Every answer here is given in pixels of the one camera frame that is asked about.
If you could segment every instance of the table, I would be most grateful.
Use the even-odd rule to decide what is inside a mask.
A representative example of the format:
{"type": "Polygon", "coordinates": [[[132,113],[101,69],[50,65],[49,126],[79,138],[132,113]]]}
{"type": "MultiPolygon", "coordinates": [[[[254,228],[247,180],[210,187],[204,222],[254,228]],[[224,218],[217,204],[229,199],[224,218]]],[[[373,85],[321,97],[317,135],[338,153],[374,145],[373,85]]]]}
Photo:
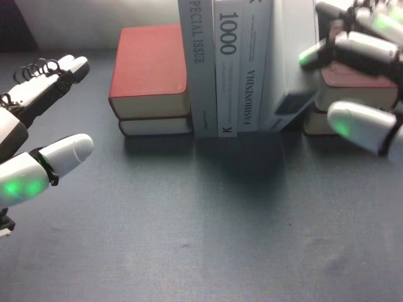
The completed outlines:
{"type": "MultiPolygon", "coordinates": [[[[92,156],[11,208],[0,301],[403,301],[403,172],[340,138],[125,139],[113,52],[21,148],[87,133],[92,156]]],[[[0,55],[0,91],[38,56],[0,55]]]]}

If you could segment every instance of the robotic hand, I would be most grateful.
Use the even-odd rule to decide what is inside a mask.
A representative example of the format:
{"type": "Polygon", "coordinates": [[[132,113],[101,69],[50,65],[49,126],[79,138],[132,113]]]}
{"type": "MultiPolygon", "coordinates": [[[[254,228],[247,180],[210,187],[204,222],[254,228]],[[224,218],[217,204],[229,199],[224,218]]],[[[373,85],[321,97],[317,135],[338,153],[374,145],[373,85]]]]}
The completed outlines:
{"type": "Polygon", "coordinates": [[[398,0],[324,0],[315,9],[329,25],[341,20],[344,31],[334,38],[327,34],[301,53],[304,71],[338,61],[370,76],[385,76],[398,87],[392,112],[340,100],[327,112],[330,126],[345,139],[403,165],[403,4],[398,0]]]}
{"type": "Polygon", "coordinates": [[[89,72],[84,57],[40,60],[21,68],[25,82],[17,80],[14,73],[17,85],[0,95],[0,238],[14,230],[15,222],[7,216],[10,206],[34,198],[49,184],[56,186],[61,177],[87,159],[94,147],[88,135],[77,134],[14,156],[28,138],[27,129],[33,120],[89,72]],[[40,60],[45,65],[39,67],[40,60]]]}

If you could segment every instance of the gray table surface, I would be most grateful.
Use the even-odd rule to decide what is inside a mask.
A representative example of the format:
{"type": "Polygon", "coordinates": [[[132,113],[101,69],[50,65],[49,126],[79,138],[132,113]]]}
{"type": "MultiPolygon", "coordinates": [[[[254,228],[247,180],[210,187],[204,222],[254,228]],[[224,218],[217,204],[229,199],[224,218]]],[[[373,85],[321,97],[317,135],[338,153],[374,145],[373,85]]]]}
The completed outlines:
{"type": "MultiPolygon", "coordinates": [[[[10,209],[0,301],[403,301],[403,171],[300,133],[126,140],[115,54],[83,54],[91,72],[21,149],[87,133],[94,153],[10,209]]],[[[0,91],[37,57],[0,55],[0,91]]]]}

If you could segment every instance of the black corner object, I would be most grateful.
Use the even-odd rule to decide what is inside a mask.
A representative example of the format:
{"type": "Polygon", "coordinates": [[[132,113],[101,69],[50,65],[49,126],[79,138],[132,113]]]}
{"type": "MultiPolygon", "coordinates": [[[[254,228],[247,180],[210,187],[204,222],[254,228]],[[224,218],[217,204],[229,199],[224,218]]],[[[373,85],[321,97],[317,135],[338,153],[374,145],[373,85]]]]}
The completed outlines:
{"type": "Polygon", "coordinates": [[[29,52],[38,46],[14,0],[0,0],[0,52],[29,52]]]}

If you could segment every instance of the red book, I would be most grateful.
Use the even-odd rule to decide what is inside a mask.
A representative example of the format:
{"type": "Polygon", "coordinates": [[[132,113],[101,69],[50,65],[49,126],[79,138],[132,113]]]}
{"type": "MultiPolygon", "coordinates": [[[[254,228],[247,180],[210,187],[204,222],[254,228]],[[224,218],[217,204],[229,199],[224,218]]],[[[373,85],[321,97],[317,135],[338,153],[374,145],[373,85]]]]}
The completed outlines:
{"type": "Polygon", "coordinates": [[[180,25],[122,29],[109,102],[119,120],[190,112],[180,25]]]}

